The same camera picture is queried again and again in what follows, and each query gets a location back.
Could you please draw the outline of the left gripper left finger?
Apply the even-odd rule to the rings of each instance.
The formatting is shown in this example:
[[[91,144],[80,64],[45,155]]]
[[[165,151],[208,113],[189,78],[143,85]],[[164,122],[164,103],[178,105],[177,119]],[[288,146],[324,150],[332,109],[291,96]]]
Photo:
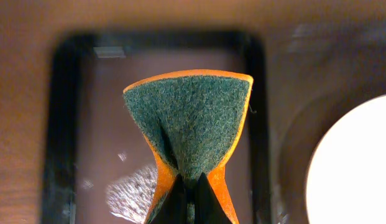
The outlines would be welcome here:
[[[180,174],[150,224],[186,224],[187,194]]]

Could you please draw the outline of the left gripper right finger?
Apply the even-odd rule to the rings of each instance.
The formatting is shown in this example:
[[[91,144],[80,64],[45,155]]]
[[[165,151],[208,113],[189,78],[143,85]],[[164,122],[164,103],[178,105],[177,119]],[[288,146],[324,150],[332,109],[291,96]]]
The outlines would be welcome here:
[[[223,211],[205,173],[194,189],[195,224],[232,224]]]

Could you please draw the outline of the green orange sponge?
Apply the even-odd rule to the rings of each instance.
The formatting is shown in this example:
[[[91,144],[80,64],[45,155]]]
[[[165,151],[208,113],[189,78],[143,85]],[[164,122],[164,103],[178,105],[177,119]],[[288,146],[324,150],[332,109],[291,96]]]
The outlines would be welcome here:
[[[253,78],[222,70],[184,70],[126,87],[125,105],[142,132],[158,177],[146,223],[160,210],[176,176],[187,194],[187,221],[195,223],[194,189],[205,173],[232,223],[238,218],[225,180],[226,164],[240,140]]]

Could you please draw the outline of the white plate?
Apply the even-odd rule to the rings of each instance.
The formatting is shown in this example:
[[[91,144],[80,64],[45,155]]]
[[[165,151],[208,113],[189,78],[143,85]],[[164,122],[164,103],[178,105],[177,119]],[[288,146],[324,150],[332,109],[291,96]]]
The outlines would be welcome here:
[[[305,200],[312,224],[386,224],[386,95],[350,110],[323,136]]]

